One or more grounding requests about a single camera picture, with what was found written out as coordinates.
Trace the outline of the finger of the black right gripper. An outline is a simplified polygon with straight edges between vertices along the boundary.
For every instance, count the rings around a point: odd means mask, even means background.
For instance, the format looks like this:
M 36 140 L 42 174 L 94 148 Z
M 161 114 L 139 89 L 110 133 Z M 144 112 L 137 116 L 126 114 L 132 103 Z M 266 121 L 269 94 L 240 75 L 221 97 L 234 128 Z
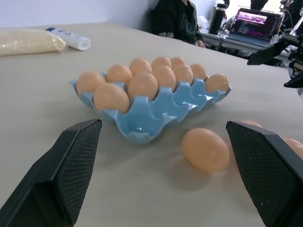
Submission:
M 303 88 L 303 71 L 284 84 L 288 88 Z
M 257 52 L 253 53 L 247 65 L 261 65 L 272 60 L 274 57 L 279 56 L 281 52 L 290 44 L 287 42 L 279 41 L 275 44 L 269 45 Z

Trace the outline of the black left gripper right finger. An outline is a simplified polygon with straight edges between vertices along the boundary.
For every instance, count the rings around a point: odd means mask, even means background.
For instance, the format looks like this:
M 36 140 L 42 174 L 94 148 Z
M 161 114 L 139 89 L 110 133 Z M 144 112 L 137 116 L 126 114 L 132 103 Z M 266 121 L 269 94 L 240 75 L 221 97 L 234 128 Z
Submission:
M 226 124 L 244 186 L 266 227 L 303 227 L 303 159 L 276 133 Z

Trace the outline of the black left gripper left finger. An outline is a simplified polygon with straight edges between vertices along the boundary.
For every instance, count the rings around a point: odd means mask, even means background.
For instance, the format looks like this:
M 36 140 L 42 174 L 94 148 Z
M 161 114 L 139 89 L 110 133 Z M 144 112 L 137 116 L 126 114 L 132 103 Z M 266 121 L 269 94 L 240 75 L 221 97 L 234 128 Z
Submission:
M 0 227 L 74 227 L 92 177 L 100 119 L 65 129 L 0 209 Z

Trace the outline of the light blue ceramic egg tray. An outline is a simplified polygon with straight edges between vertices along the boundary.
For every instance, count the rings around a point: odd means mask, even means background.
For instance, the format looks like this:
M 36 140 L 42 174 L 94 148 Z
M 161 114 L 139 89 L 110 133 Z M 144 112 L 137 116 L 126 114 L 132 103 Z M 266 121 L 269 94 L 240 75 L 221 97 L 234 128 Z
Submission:
M 178 124 L 188 115 L 200 112 L 224 99 L 232 90 L 216 90 L 209 93 L 202 79 L 193 83 L 180 81 L 175 91 L 161 87 L 156 98 L 137 96 L 130 102 L 130 110 L 122 114 L 118 110 L 97 112 L 100 119 L 116 124 L 121 134 L 135 144 L 146 144 L 156 138 L 166 126 Z

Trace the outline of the open laptop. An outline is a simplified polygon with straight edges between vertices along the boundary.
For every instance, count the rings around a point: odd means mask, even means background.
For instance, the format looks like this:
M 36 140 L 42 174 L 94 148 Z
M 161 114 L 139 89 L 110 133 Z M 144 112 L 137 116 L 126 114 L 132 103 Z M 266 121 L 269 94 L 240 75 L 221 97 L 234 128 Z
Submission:
M 266 47 L 278 33 L 281 21 L 281 14 L 240 8 L 227 39 Z

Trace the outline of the brown egg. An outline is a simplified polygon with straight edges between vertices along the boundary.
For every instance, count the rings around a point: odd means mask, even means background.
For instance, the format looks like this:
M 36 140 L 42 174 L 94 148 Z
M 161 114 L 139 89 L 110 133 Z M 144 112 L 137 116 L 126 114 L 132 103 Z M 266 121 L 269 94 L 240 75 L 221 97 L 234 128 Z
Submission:
M 147 96 L 151 101 L 158 92 L 156 78 L 148 72 L 140 72 L 135 75 L 127 87 L 127 94 L 130 100 L 135 96 Z
M 303 144 L 288 137 L 282 139 L 303 160 Z
M 207 73 L 206 73 L 206 70 L 203 65 L 196 63 L 196 64 L 190 65 L 190 68 L 192 70 L 194 78 L 199 78 L 199 79 L 202 79 L 203 81 L 206 80 Z
M 176 88 L 176 77 L 168 66 L 159 66 L 153 71 L 153 75 L 158 82 L 158 87 L 169 87 L 172 92 Z
M 230 161 L 229 150 L 223 139 L 205 128 L 189 130 L 183 137 L 182 147 L 187 161 L 202 171 L 222 171 Z
M 94 92 L 99 86 L 106 83 L 105 78 L 97 71 L 86 71 L 77 80 L 77 93 Z
M 172 69 L 172 64 L 171 64 L 170 59 L 165 57 L 165 56 L 157 57 L 151 63 L 151 68 L 152 68 L 153 71 L 155 71 L 155 69 L 160 67 L 160 66 L 167 66 L 170 69 Z
M 193 82 L 193 72 L 188 65 L 180 64 L 173 68 L 175 74 L 176 82 L 180 81 L 188 82 L 190 85 Z
M 253 125 L 253 126 L 256 126 L 256 127 L 260 127 L 261 128 L 261 125 L 258 124 L 257 122 L 255 121 L 250 121 L 250 120 L 242 120 L 241 121 L 242 123 L 245 123 L 245 124 L 249 124 L 249 125 Z
M 224 74 L 214 74 L 205 81 L 205 89 L 209 93 L 217 90 L 226 92 L 229 89 L 229 80 Z
M 128 67 L 123 64 L 115 64 L 107 71 L 107 82 L 124 82 L 126 85 L 130 83 L 133 74 Z
M 97 88 L 94 92 L 93 102 L 99 112 L 109 109 L 118 110 L 124 114 L 130 108 L 127 93 L 120 86 L 113 83 L 106 83 Z
M 129 65 L 129 70 L 132 72 L 133 76 L 140 72 L 149 72 L 152 73 L 152 67 L 148 61 L 142 58 L 135 58 Z
M 170 59 L 172 68 L 178 65 L 186 65 L 186 61 L 182 57 L 173 57 Z

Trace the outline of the grey background desk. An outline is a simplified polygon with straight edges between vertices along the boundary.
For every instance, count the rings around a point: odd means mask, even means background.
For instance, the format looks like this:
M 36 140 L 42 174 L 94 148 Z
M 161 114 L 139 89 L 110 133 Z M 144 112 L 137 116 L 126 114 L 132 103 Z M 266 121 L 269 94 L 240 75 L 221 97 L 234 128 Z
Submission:
M 209 34 L 208 30 L 205 29 L 200 29 L 199 33 L 202 35 L 204 43 L 209 46 L 219 46 L 251 53 L 255 53 L 258 50 L 270 46 L 269 44 L 266 46 L 258 46 L 237 40 L 232 40 L 228 38 L 225 34 Z

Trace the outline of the black thermos bottle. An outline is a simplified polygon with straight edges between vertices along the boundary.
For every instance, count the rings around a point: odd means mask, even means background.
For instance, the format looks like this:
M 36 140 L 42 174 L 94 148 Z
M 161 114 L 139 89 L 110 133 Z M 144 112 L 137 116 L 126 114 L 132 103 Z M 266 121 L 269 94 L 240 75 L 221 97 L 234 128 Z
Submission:
M 220 29 L 223 17 L 225 15 L 225 11 L 228 8 L 227 4 L 221 4 L 218 3 L 215 7 L 210 27 L 209 27 L 209 33 L 213 35 L 217 35 L 218 31 Z

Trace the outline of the person in black shirt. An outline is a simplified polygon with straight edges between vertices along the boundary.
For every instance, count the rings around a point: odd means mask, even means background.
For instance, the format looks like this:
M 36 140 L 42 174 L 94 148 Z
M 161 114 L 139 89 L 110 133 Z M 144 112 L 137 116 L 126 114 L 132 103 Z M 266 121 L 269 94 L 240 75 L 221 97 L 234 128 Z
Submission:
M 196 7 L 190 0 L 159 0 L 152 12 L 152 33 L 204 48 Z

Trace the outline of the white bottle with blue print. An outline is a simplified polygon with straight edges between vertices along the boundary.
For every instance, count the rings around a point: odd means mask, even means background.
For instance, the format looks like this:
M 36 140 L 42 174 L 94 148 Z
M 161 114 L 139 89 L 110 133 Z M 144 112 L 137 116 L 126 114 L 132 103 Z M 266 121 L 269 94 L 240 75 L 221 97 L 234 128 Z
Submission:
M 46 31 L 59 36 L 70 48 L 86 51 L 91 47 L 91 40 L 84 36 L 54 27 L 47 28 Z

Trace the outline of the clear bag of rice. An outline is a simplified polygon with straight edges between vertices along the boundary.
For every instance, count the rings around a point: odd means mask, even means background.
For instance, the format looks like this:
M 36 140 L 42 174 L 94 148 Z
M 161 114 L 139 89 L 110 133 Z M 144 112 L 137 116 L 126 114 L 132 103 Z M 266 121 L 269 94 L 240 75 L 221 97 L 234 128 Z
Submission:
M 44 30 L 0 30 L 0 56 L 60 52 L 66 42 Z

